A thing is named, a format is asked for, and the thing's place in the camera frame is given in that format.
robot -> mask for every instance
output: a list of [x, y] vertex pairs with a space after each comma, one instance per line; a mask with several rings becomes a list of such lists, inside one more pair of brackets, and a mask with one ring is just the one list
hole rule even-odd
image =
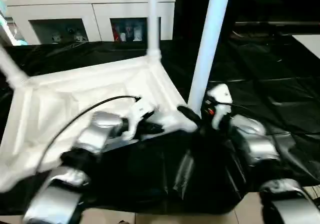
[[259, 181], [265, 223], [320, 223], [320, 210], [299, 183], [276, 174], [281, 158], [264, 126], [233, 115], [232, 105], [228, 87], [222, 84], [207, 92], [202, 119], [184, 106], [169, 114], [161, 113], [145, 99], [138, 99], [126, 117], [96, 112], [71, 150], [61, 155], [62, 164], [51, 171], [31, 200], [23, 223], [79, 223], [92, 172], [103, 152], [177, 130], [193, 133], [201, 122], [231, 140], [248, 171], [263, 169], [266, 173], [266, 178]]

white pole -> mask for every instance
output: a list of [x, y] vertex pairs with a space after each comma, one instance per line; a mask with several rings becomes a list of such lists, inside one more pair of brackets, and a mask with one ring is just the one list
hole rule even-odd
[[23, 72], [0, 45], [0, 70], [6, 76], [6, 81], [10, 87], [25, 87], [28, 83], [28, 76]]
[[147, 32], [148, 32], [148, 50], [147, 55], [149, 56], [150, 61], [159, 60], [161, 58], [160, 49], [159, 49], [159, 20], [157, 14], [157, 1], [158, 0], [149, 0], [149, 16], [147, 22]]
[[209, 0], [188, 106], [200, 115], [228, 0]]

silver metal part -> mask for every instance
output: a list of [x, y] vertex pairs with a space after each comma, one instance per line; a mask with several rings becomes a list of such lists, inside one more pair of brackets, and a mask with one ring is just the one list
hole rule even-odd
[[320, 211], [304, 198], [273, 201], [284, 224], [319, 224]]
[[[267, 181], [261, 186], [260, 195], [267, 211], [273, 209], [280, 214], [281, 223], [320, 223], [320, 210], [299, 183], [293, 179]], [[264, 215], [272, 221], [270, 213], [267, 212]]]
[[293, 179], [277, 179], [270, 180], [260, 187], [260, 191], [267, 191], [272, 194], [284, 193], [288, 191], [296, 191], [305, 195], [300, 184]]
[[232, 140], [243, 150], [249, 165], [262, 160], [280, 160], [273, 142], [265, 136], [265, 128], [258, 121], [236, 115], [230, 122]]
[[122, 127], [120, 116], [98, 111], [93, 114], [91, 123], [78, 136], [74, 147], [100, 154], [109, 138], [114, 137]]
[[245, 131], [248, 134], [265, 135], [265, 127], [258, 121], [244, 117], [243, 115], [235, 115], [231, 119], [231, 125]]
[[59, 166], [51, 171], [39, 192], [47, 188], [53, 180], [61, 180], [74, 187], [81, 187], [89, 183], [90, 178], [81, 170], [68, 166]]
[[31, 202], [22, 222], [31, 220], [68, 224], [80, 200], [80, 194], [49, 186]]

figurine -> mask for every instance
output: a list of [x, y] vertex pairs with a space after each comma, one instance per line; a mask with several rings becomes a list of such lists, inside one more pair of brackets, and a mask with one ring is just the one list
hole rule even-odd
[[52, 35], [52, 43], [60, 44], [62, 42], [62, 36], [59, 32]]
[[76, 42], [83, 42], [83, 41], [88, 41], [81, 33], [80, 31], [77, 31], [75, 35], [73, 36], [74, 40]]

black plastic sheet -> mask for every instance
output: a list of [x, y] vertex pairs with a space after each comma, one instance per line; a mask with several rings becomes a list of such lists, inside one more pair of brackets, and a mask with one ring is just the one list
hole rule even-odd
[[[161, 41], [162, 64], [185, 100], [198, 44]], [[85, 43], [7, 48], [30, 76], [142, 56], [139, 43]], [[229, 40], [220, 43], [208, 88], [226, 83], [236, 104], [269, 121], [286, 177], [320, 183], [320, 60], [293, 38]], [[0, 81], [3, 133], [13, 92]], [[243, 109], [234, 111], [248, 117]], [[215, 136], [173, 133], [107, 153], [97, 169], [90, 203], [101, 208], [148, 213], [222, 213], [248, 191], [232, 145]], [[40, 185], [45, 174], [37, 176]], [[20, 214], [32, 177], [0, 195], [0, 214]]]

